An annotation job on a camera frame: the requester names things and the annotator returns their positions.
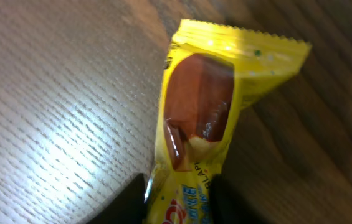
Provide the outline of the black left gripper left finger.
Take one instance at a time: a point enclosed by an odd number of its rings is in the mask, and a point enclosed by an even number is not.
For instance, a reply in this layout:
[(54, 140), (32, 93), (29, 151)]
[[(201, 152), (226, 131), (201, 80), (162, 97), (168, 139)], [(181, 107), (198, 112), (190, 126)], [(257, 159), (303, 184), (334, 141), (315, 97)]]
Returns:
[(90, 218), (88, 224), (142, 224), (146, 217), (145, 177), (139, 173), (112, 198), (106, 206)]

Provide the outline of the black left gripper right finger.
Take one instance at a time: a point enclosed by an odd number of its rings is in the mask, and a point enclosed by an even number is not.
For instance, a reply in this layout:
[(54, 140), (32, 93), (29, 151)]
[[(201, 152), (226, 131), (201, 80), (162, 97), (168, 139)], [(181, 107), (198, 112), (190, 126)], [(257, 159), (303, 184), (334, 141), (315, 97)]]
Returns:
[(211, 180), (209, 206), (214, 224), (269, 224), (220, 174)]

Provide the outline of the yellow snack packet with chocolate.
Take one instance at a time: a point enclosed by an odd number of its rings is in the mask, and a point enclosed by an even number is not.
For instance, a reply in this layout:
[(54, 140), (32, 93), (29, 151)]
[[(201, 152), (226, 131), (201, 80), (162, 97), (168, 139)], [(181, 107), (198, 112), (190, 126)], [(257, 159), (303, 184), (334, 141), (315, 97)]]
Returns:
[(212, 223), (209, 187), (241, 110), (295, 76), (310, 50), (302, 40), (181, 20), (163, 73), (146, 223)]

